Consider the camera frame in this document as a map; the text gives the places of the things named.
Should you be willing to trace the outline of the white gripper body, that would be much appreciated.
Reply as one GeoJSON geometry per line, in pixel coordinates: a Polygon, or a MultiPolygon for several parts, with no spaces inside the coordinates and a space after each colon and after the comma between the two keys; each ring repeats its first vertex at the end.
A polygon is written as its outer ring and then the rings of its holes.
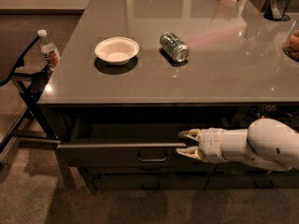
{"type": "Polygon", "coordinates": [[[211,163],[223,163],[227,160],[221,152],[223,129],[209,128],[203,130],[200,134],[199,149],[203,161],[211,163]]]}

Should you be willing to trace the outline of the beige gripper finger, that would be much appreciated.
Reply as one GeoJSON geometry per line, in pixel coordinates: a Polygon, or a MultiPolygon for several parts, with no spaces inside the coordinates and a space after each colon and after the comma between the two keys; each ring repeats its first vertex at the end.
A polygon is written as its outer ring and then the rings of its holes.
{"type": "Polygon", "coordinates": [[[194,159],[194,160],[206,162],[206,158],[205,158],[202,150],[197,146],[187,147],[187,148],[177,148],[176,152],[179,155],[182,155],[182,156],[194,159]]]}
{"type": "Polygon", "coordinates": [[[178,137],[180,138],[187,138],[193,141],[199,142],[201,136],[206,131],[206,129],[190,129],[187,131],[181,131],[178,133],[178,137]]]}

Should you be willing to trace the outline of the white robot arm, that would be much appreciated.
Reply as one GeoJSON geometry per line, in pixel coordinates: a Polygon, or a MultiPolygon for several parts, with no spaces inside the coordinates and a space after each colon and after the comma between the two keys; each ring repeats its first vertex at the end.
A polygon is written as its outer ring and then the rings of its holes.
{"type": "Polygon", "coordinates": [[[178,136],[197,142],[196,146],[176,149],[194,160],[240,162],[278,172],[299,169],[299,132],[274,119],[257,119],[247,129],[191,129],[178,136]]]}

